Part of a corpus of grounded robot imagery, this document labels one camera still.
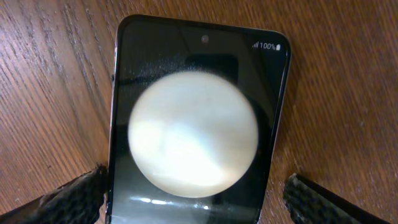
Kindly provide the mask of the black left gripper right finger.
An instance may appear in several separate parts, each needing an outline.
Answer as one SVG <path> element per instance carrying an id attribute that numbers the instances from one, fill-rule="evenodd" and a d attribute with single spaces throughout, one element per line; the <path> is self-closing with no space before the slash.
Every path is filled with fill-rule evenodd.
<path id="1" fill-rule="evenodd" d="M 295 224 L 388 224 L 296 173 L 285 183 L 283 200 Z"/>

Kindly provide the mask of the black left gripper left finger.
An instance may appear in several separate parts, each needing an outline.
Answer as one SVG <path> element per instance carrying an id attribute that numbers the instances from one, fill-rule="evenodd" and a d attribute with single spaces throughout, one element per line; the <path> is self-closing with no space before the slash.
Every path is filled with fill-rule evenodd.
<path id="1" fill-rule="evenodd" d="M 98 165 L 52 192 L 1 215 L 10 224 L 94 224 L 104 204 L 108 170 Z"/>

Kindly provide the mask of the black smartphone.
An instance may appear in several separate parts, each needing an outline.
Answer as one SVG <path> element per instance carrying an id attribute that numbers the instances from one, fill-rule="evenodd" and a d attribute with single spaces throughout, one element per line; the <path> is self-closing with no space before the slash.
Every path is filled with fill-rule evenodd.
<path id="1" fill-rule="evenodd" d="M 273 30 L 118 26 L 107 223 L 258 223 L 292 57 Z"/>

